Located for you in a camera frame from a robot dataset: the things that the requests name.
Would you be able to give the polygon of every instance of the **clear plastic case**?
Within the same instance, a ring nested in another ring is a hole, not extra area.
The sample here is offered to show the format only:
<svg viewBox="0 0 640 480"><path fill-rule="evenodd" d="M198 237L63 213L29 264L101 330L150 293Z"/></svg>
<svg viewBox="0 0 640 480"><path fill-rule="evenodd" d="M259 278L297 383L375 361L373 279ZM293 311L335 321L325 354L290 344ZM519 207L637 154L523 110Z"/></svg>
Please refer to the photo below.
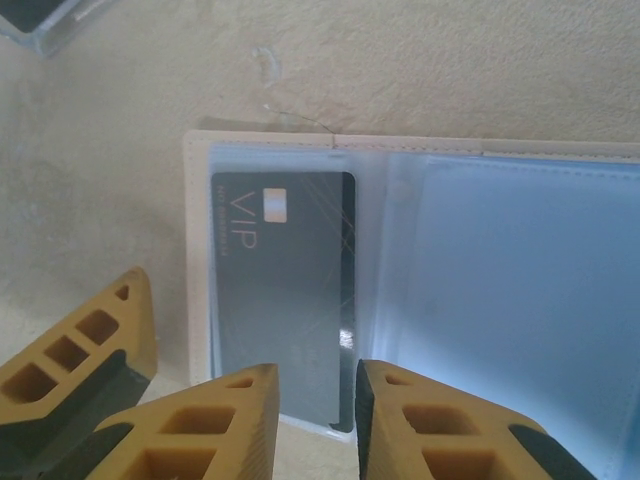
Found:
<svg viewBox="0 0 640 480"><path fill-rule="evenodd" d="M598 478L637 478L640 167L247 145L215 145L209 167L212 178L244 172L250 182L283 172L348 172L355 179L350 342L338 320L325 319L340 332L333 355L352 350L341 368L363 357L397 363L531 416ZM215 208L212 201L212 249ZM295 250L290 242L281 248ZM212 362L221 374L224 279L212 258ZM264 307L256 321L272 320ZM279 353L310 341L283 335ZM234 342L260 341L249 336ZM227 332L225 343L229 338ZM247 364L268 360L255 351L246 350ZM310 405L293 421L348 436L330 426L335 419L318 421L309 412L323 398L348 403L341 392L353 383L320 382L315 398L295 397L298 385L287 384L287 372L314 373L304 362L274 357L285 370L284 404ZM334 391L327 397L325 388Z"/></svg>
<svg viewBox="0 0 640 480"><path fill-rule="evenodd" d="M114 0L3 0L0 35L49 56Z"/></svg>

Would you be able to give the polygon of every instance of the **beige surface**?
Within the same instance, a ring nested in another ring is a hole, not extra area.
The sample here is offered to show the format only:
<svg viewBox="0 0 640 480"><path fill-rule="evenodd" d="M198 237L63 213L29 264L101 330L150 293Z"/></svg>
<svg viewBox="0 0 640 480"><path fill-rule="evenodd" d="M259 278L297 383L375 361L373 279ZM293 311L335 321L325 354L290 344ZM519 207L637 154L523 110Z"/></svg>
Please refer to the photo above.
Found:
<svg viewBox="0 0 640 480"><path fill-rule="evenodd" d="M186 130L322 130L306 117L640 141L639 16L635 0L121 0L50 61L0 41L0 361L141 264L161 371L186 380ZM276 478L354 466L283 427Z"/></svg>

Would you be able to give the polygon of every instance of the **yellow plastic block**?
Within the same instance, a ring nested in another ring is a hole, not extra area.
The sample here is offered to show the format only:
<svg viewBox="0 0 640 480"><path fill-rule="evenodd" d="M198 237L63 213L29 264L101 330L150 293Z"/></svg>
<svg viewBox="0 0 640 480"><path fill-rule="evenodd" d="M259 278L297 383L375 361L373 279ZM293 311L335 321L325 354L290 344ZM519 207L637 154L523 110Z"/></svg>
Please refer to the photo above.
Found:
<svg viewBox="0 0 640 480"><path fill-rule="evenodd" d="M133 429L87 480L268 480L280 394L276 365L257 365L113 415Z"/></svg>
<svg viewBox="0 0 640 480"><path fill-rule="evenodd" d="M529 418L395 365L367 360L374 404L367 480L550 480L509 431Z"/></svg>
<svg viewBox="0 0 640 480"><path fill-rule="evenodd" d="M132 269L0 366L0 425L44 418L116 350L157 369L149 279Z"/></svg>

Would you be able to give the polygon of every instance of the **clear plastic pocket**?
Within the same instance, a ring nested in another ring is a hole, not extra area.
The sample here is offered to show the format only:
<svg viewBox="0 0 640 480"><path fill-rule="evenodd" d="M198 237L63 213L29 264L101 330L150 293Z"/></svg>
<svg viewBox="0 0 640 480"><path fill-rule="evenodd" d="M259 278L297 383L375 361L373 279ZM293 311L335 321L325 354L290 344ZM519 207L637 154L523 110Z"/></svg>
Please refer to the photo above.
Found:
<svg viewBox="0 0 640 480"><path fill-rule="evenodd" d="M332 333L329 340L318 335L313 346L315 338L296 336L292 327L304 310L302 296L294 296L284 322L270 319L270 304L263 304L260 321L288 329L273 355L285 371L284 405L307 406L283 413L324 433L346 434L352 419L335 426L352 410L355 362L384 359L531 416L598 478L638 477L638 166L246 145L217 145L210 161L212 176L244 172L260 188L266 185L255 175L269 172L355 178L355 278L342 277L342 288L355 293L353 328L345 328L344 311L316 312L319 328ZM287 201L295 204L299 192L290 190ZM312 228L318 214L297 215L288 217L294 235L282 237L280 247L331 258L326 245L298 248L295 222ZM215 225L213 218L212 248ZM215 302L226 293L215 262L211 269L212 360L221 374L225 347ZM303 274L295 279L300 289ZM334 290L327 305L345 302ZM335 358L283 364L278 352L297 346ZM257 350L247 350L246 364L268 360ZM320 380L296 397L299 385L287 379L304 375ZM320 401L323 408L314 410Z"/></svg>

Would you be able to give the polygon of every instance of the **hollow plastic piece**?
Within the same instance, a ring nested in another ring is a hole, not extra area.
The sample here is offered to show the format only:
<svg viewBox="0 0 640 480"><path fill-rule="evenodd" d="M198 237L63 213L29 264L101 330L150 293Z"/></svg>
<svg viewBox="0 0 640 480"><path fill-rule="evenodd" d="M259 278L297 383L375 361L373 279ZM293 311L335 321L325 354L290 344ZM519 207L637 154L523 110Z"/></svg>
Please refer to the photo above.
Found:
<svg viewBox="0 0 640 480"><path fill-rule="evenodd" d="M381 361L358 368L360 478L594 479L531 419Z"/></svg>
<svg viewBox="0 0 640 480"><path fill-rule="evenodd" d="M250 367L113 415L43 479L271 479L279 406L277 366Z"/></svg>
<svg viewBox="0 0 640 480"><path fill-rule="evenodd" d="M0 478L51 468L156 370L149 279L135 268L0 366Z"/></svg>

